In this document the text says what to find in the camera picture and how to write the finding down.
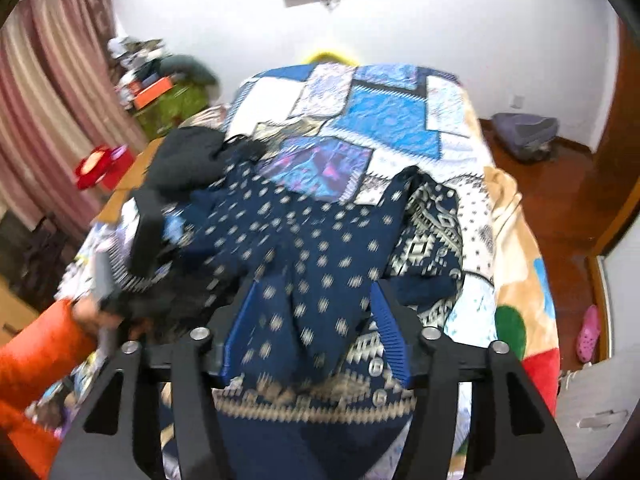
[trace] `silver bolt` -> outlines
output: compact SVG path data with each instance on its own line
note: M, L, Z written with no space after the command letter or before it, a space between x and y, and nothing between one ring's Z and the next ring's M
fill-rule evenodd
M441 335L442 335L442 332L434 326L428 326L427 328L422 329L422 337L430 341L435 341L436 339L440 339Z
M202 339L209 337L209 329L205 326L199 326L191 330L190 336L191 336L191 339L200 341Z
M491 349L497 354L507 354L509 352L509 345L504 341L494 341L491 343Z
M140 348L140 343L137 341L127 341L121 348L125 354L133 354L133 352L137 352Z

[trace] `wooden floor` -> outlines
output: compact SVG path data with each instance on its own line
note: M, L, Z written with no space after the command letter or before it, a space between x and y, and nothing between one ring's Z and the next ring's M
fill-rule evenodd
M485 127L484 134L496 166L517 179L527 222L540 245L556 305L561 368L580 369L575 339L584 311L594 301L585 256L613 220L624 193L588 189L593 187L593 161L587 153L561 145L556 160L521 164L491 130Z

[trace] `curtain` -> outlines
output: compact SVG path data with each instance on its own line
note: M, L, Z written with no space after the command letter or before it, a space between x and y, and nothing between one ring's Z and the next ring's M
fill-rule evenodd
M81 240L101 201L76 189L78 162L146 146L113 90L112 33L109 0L21 0L0 30L0 201L30 228L52 212Z

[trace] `patchwork bedspread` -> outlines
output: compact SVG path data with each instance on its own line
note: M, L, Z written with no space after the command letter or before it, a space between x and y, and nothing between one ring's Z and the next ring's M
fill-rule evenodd
M189 125L215 126L209 119L204 112ZM393 177L407 166L418 166L442 186L433 189L434 196L443 192L457 195L457 208L438 213L434 207L421 209L420 200L414 208L414 224L428 217L444 233L450 221L447 216L453 215L462 235L462 288L457 298L444 298L422 316L423 323L444 326L456 341L476 346L503 339L523 359L547 404L555 409L558 334L545 267L525 222L516 182L494 167L478 119L454 76L412 65L319 64L269 70L241 86L221 128L229 138L244 135L267 142L267 153L257 167L260 176L322 202L376 205ZM430 197L423 200L429 203ZM105 213L97 220L115 219ZM407 232L400 239L405 245L394 251L389 274L402 275L412 261L425 254L437 258L437 240ZM383 368L383 354L373 324L348 351L345 373L316 391L317 399L339 400L345 395L364 399L360 401L363 406L371 403L366 410L341 411L338 406L335 416L329 416L326 410L309 409L314 401L301 397L293 410L280 409L278 403L286 391L270 391L265 384L260 394L273 397L275 408L254 409L242 402L248 392L240 394L233 384L215 395L221 424L237 436L252 433L279 449L288 442L293 446L291 452L311 453L309 459L314 460L315 452L323 453L322 443L338 435L351 440L351 448L344 450L350 456L369 452L375 443L363 429L385 420L397 437L390 447L388 442L378 446L382 458L364 478L390 479L414 402L410 392L402 391ZM373 382L380 384L372 390ZM289 420L299 409L305 414ZM469 384L461 384L458 411L454 451L468 434ZM256 419L265 422L258 430ZM306 423L325 428L314 437L316 450L309 446L297 449L299 443L284 429ZM169 452L171 437L168 426L162 440L168 442ZM277 452L268 444L260 447L263 456ZM335 462L341 459L335 456ZM323 456L322 460L331 462L332 458ZM459 452L452 459L452 470L461 470L463 464L464 452Z

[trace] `bed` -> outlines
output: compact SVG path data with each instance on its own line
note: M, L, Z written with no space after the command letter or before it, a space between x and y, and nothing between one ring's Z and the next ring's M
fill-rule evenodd
M555 409L558 333L545 267L525 222L516 182L494 167L478 118L455 76L408 64L353 67L322 63L276 68L243 83L224 121L218 112L206 110L185 125L217 127L228 139L263 140L268 155L260 174L292 192L328 204L375 205L386 196L396 174L417 166L435 181L434 193L443 193L441 203L457 199L457 206L447 206L434 220L441 231L431 238L413 233L406 250L399 248L394 253L396 259L389 263L388 272L401 276L415 258L433 250L434 243L439 243L436 238L455 238L457 233L460 243L447 246L449 252L460 252L460 269L455 269L459 276L447 269L456 276L457 289L421 314L423 324L439 326L454 340L475 346L486 347L497 338L506 341L522 359L549 408ZM126 190L140 184L156 147L150 146L125 177L98 216L90 238L103 229L103 222L113 221ZM93 244L81 250L81 263ZM436 247L443 258L447 253L442 252L444 245ZM82 281L78 268L72 274ZM78 285L66 283L61 288L63 296L69 294L69 287ZM322 393L316 400L325 404L311 405L299 396L287 399L284 406L282 398L266 394L268 385L258 390L260 402L254 404L248 403L237 383L214 393L225 439L233 441L231 462L242 470L239 478L256 478L258 470L241 465L242 453L249 450L257 457L254 462L263 460L260 467L265 470L275 471L279 464L287 463L287 475L338 478L325 465L315 463L309 468L308 464L325 460L342 464L340 471L344 471L344 464L353 458L340 456L334 449L321 460L318 457L324 451L307 456L304 449L313 446L309 442L314 439L336 438L345 439L339 447L351 457L377 453L375 460L366 459L370 463L364 474L356 475L359 469L355 467L352 476L392 477L415 403L382 364L384 349L375 328L369 326L349 348L345 369L338 375L342 380L327 382L319 389ZM345 410L347 393L354 405ZM372 437L370 428L382 420L385 424ZM460 476L464 467L469 423L470 385L461 384L453 476ZM324 430L309 437L304 433L308 424ZM162 440L167 469L173 467L175 472L169 420ZM274 444L267 446L265 442L270 441ZM296 461L300 471L292 466Z

